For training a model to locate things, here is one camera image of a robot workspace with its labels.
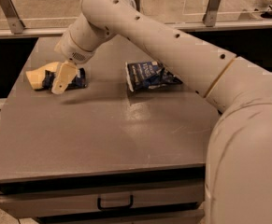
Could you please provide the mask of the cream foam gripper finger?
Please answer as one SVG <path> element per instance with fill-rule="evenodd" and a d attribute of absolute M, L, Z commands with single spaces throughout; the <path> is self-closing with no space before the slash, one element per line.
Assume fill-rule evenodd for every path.
<path fill-rule="evenodd" d="M 62 94 L 77 75 L 78 68 L 74 63 L 64 62 L 57 65 L 55 79 L 52 83 L 51 92 Z"/>

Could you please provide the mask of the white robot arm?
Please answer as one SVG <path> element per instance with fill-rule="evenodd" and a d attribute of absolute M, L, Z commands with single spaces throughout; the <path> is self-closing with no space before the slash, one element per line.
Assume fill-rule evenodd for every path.
<path fill-rule="evenodd" d="M 208 144 L 206 224 L 272 224 L 272 73 L 141 14 L 133 0 L 80 0 L 80 8 L 56 46 L 65 62 L 53 93 L 101 44 L 127 38 L 222 113 Z"/>

